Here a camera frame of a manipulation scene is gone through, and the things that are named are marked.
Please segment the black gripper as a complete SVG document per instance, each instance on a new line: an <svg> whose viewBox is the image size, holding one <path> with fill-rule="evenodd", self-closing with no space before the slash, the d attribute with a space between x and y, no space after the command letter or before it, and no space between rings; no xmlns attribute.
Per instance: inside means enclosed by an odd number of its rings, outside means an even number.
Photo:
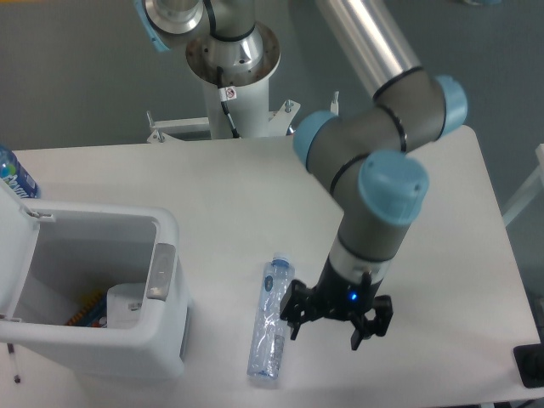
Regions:
<svg viewBox="0 0 544 408"><path fill-rule="evenodd" d="M346 280L328 258L313 289L300 280L293 280L280 301L280 318L290 328L290 339L297 338L302 324L320 318L350 320L354 326L350 338L353 351L363 340L384 337L394 311L389 295L375 297L381 282L374 282L369 273L363 274L360 283ZM371 309L375 315L369 320L365 314Z"/></svg>

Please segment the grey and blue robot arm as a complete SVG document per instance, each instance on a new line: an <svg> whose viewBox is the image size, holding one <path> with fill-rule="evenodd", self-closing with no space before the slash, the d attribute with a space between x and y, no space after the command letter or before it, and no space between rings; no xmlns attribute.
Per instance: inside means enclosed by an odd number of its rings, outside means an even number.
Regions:
<svg viewBox="0 0 544 408"><path fill-rule="evenodd" d="M215 139L271 133L267 82L279 64L275 34L252 1L138 1L158 51L185 49L192 72L209 89L207 118ZM379 295L428 190L428 175L410 153L458 129L468 102L449 76L421 66L381 1L320 1L318 8L371 96L373 106L344 120L330 110L303 119L292 145L299 161L343 210L317 284L291 283L280 317L296 336L321 318L354 326L351 346L386 334L391 298Z"/></svg>

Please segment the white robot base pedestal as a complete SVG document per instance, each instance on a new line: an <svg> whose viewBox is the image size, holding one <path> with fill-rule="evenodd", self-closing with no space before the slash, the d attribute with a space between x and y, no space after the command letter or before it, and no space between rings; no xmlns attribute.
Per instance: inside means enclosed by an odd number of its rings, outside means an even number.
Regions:
<svg viewBox="0 0 544 408"><path fill-rule="evenodd" d="M301 105L287 99L277 110L269 108L269 79L281 60L276 35L257 22L240 40L221 41L211 35L185 47L190 72L201 83L207 113L204 117L155 121L149 143L164 143L176 133L209 132L211 139L257 139L292 133L292 121Z"/></svg>

